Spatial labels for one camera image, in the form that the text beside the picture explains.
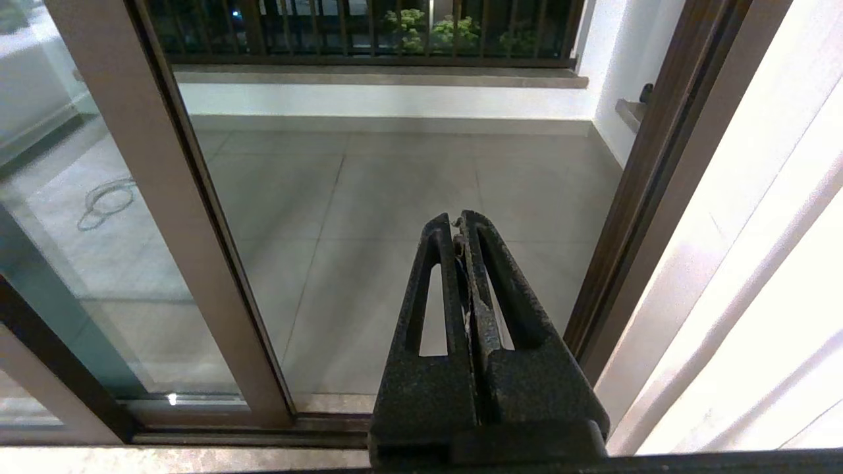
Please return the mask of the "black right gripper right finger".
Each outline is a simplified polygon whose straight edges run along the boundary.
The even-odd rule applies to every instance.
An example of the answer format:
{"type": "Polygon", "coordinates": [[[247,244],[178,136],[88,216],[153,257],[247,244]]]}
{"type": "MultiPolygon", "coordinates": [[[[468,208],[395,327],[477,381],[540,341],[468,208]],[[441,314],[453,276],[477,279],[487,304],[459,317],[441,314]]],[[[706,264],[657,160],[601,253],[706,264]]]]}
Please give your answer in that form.
{"type": "Polygon", "coordinates": [[[609,416],[493,222],[458,220],[481,435],[502,455],[605,455],[609,416]]]}

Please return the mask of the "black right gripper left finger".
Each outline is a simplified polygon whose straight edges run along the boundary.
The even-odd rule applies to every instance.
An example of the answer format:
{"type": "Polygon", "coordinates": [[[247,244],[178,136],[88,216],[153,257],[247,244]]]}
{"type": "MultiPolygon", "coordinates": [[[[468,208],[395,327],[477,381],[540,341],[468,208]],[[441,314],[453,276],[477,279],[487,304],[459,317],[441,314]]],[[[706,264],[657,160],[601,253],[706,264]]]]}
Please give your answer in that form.
{"type": "Polygon", "coordinates": [[[477,426],[475,379],[448,214],[431,219],[389,347],[368,430],[370,461],[449,461],[454,436],[477,426]],[[431,270],[441,272],[445,355],[420,353],[431,270]]]}

